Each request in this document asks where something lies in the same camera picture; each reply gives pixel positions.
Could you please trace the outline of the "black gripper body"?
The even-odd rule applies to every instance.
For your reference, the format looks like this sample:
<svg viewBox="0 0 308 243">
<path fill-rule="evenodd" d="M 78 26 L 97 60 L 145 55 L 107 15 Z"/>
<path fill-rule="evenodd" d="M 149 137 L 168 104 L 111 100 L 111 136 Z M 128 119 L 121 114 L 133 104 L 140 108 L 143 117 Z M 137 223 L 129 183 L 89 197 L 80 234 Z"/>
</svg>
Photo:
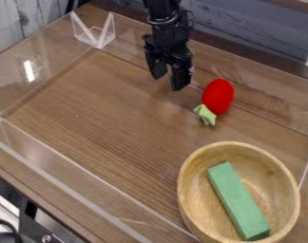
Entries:
<svg viewBox="0 0 308 243">
<path fill-rule="evenodd" d="M 188 42 L 172 45 L 171 47 L 161 47 L 155 42 L 155 36 L 152 34 L 145 34 L 144 39 L 144 53 L 149 50 L 151 52 L 159 54 L 161 58 L 168 62 L 168 65 L 173 65 L 179 62 L 185 62 L 187 60 L 193 61 L 193 53 L 188 48 Z"/>
</svg>

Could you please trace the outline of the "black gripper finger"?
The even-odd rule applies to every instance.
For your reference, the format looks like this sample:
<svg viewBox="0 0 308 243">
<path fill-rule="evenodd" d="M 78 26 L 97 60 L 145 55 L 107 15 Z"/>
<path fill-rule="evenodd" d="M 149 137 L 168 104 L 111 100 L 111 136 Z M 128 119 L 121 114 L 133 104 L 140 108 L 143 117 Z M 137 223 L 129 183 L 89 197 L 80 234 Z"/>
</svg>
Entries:
<svg viewBox="0 0 308 243">
<path fill-rule="evenodd" d="M 153 78 L 161 79 L 168 74 L 168 62 L 149 50 L 145 52 L 145 58 Z"/>
<path fill-rule="evenodd" d="M 193 62 L 187 60 L 172 65 L 172 90 L 181 91 L 191 83 L 193 77 Z"/>
</svg>

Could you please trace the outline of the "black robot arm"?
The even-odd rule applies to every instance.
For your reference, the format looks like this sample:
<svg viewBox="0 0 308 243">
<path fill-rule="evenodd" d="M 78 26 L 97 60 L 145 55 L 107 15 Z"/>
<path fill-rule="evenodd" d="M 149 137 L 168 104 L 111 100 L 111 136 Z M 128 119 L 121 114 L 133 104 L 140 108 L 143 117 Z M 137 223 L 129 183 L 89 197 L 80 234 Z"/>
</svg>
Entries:
<svg viewBox="0 0 308 243">
<path fill-rule="evenodd" d="M 152 33 L 143 36 L 144 53 L 152 76 L 156 80 L 168 74 L 172 67 L 172 90 L 180 91 L 192 83 L 193 53 L 191 40 L 189 11 L 183 0 L 143 0 L 148 8 L 148 23 Z"/>
</svg>

